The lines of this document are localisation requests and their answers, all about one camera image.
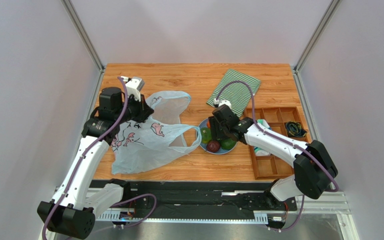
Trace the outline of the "dark green round fruit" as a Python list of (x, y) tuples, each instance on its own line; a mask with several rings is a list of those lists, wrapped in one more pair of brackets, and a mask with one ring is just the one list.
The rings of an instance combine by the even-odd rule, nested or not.
[(208, 144), (213, 139), (211, 129), (208, 127), (202, 127), (200, 129), (200, 134), (201, 134), (201, 143), (202, 144)]

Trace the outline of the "light blue cartoon plastic bag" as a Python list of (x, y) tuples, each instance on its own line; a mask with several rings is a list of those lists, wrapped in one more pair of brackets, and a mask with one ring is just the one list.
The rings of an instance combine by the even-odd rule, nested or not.
[(112, 141), (112, 174), (147, 172), (193, 152), (202, 142), (200, 128), (180, 120), (191, 99), (188, 93), (174, 90), (149, 96), (146, 103), (153, 114), (144, 123), (122, 123)]

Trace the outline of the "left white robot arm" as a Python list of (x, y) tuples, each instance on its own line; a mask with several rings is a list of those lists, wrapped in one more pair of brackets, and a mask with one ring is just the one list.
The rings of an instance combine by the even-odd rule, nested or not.
[(108, 183), (87, 198), (97, 167), (128, 121), (144, 123), (154, 110), (136, 87), (104, 88), (99, 105), (91, 112), (81, 132), (80, 145), (68, 173), (50, 201), (41, 201), (37, 213), (43, 221), (41, 237), (47, 231), (84, 240), (96, 218), (123, 198), (126, 183)]

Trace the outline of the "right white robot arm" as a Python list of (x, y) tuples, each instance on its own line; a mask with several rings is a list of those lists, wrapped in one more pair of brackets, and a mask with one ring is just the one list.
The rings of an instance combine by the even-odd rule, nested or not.
[(221, 135), (244, 145), (259, 147), (293, 168), (293, 175), (272, 182), (267, 195), (283, 202), (296, 196), (317, 200), (324, 192), (339, 190), (338, 170), (324, 144), (299, 141), (264, 127), (250, 117), (240, 119), (227, 105), (212, 111)]

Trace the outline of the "green avocado fruit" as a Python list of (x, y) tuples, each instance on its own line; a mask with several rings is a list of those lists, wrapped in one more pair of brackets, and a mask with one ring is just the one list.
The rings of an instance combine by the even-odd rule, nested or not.
[(233, 149), (235, 146), (236, 146), (237, 142), (230, 139), (230, 138), (227, 138), (227, 139), (223, 139), (220, 141), (220, 147), (222, 150), (231, 150)]

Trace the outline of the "blue round plate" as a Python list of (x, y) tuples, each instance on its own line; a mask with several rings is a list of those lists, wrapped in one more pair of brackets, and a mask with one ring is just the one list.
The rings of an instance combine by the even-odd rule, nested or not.
[[(208, 119), (204, 119), (198, 126), (199, 128), (207, 128), (208, 127)], [(220, 145), (220, 149), (217, 151), (217, 152), (210, 152), (210, 151), (207, 151), (207, 144), (206, 143), (200, 143), (200, 147), (208, 154), (213, 154), (213, 155), (224, 155), (224, 154), (227, 154), (231, 151), (233, 151), (233, 149), (237, 146), (237, 142), (233, 142), (232, 140), (230, 141), (229, 143), (229, 147), (231, 147), (230, 149), (224, 149), (222, 148), (224, 145), (221, 144)]]

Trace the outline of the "dark purple passion fruit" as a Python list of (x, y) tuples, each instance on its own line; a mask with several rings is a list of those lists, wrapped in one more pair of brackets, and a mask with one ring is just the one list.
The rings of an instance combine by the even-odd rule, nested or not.
[(206, 150), (210, 153), (217, 153), (221, 149), (221, 144), (217, 140), (211, 140), (206, 144)]

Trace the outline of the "green white striped cloth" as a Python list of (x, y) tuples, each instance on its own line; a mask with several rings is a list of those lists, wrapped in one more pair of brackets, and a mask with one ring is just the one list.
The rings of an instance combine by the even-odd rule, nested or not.
[[(215, 106), (215, 99), (219, 95), (220, 91), (229, 83), (234, 81), (242, 81), (250, 87), (253, 96), (257, 93), (261, 86), (261, 81), (253, 76), (244, 74), (237, 70), (229, 68), (221, 81), (207, 100), (209, 106)], [(243, 83), (233, 83), (226, 87), (220, 94), (218, 100), (221, 102), (227, 100), (231, 104), (232, 111), (238, 116), (243, 115), (244, 110), (247, 108), (251, 101), (251, 94), (249, 89)]]

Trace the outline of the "wooden compartment tray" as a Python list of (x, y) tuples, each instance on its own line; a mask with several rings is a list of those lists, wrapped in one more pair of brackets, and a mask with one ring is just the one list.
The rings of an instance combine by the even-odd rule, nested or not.
[(311, 142), (296, 107), (246, 108), (244, 116), (255, 120), (245, 134), (256, 180), (284, 179), (294, 175), (295, 155)]

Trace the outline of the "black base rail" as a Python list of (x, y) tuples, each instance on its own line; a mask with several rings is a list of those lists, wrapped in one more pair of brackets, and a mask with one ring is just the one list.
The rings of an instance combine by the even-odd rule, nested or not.
[(297, 201), (268, 203), (264, 191), (267, 182), (217, 181), (124, 181), (111, 179), (111, 184), (126, 187), (122, 200), (142, 196), (124, 207), (142, 218), (156, 206), (150, 218), (181, 221), (253, 220), (255, 213), (284, 215), (299, 209)]

